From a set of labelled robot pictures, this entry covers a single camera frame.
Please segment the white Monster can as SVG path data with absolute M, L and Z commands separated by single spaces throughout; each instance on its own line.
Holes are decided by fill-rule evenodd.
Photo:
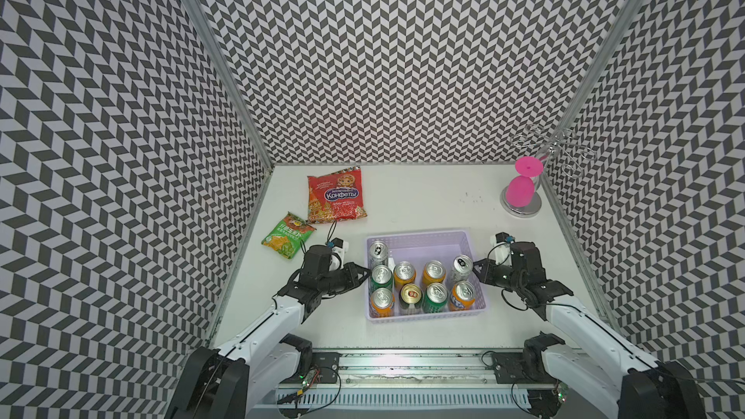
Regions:
M 450 266 L 450 282 L 455 284 L 460 281 L 467 281 L 473 274 L 473 260 L 466 254 L 458 255 L 454 258 Z
M 369 267 L 388 266 L 389 248 L 385 242 L 375 240 L 368 249 Z

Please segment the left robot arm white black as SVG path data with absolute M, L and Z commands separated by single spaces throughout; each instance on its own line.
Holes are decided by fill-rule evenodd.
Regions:
M 312 343 L 293 332 L 323 301 L 363 286 L 371 275 L 345 262 L 348 248 L 340 238 L 310 246 L 264 314 L 223 345 L 193 351 L 165 416 L 244 418 L 283 380 L 306 376 Z

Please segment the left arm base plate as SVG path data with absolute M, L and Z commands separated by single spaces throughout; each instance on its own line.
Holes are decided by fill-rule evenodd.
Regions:
M 341 353 L 335 351 L 314 351 L 310 357 L 301 357 L 301 363 L 294 376 L 283 380 L 282 384 L 336 384 L 339 382 Z

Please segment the orange Fanta can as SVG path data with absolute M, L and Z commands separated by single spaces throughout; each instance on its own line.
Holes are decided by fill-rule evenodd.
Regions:
M 470 310 L 475 304 L 475 287 L 466 280 L 456 282 L 451 289 L 448 304 L 452 312 Z

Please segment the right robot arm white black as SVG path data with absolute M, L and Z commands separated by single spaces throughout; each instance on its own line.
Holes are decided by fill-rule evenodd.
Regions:
M 480 283 L 519 297 L 526 310 L 559 330 L 527 339 L 524 372 L 550 376 L 592 403 L 607 418 L 704 418 L 692 374 L 662 362 L 588 312 L 564 283 L 549 279 L 533 242 L 509 242 L 508 261 L 478 260 Z

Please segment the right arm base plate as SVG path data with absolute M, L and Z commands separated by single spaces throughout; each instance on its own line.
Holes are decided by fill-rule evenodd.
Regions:
M 489 350 L 481 355 L 481 361 L 487 370 L 491 371 L 498 384 L 537 384 L 559 385 L 560 381 L 548 374 L 531 374 L 526 366 L 523 355 L 512 351 Z

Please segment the lavender plastic basket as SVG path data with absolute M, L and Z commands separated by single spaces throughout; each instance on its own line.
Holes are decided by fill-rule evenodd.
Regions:
M 486 312 L 475 261 L 464 229 L 371 236 L 366 266 L 372 271 L 365 297 L 372 323 L 461 317 Z

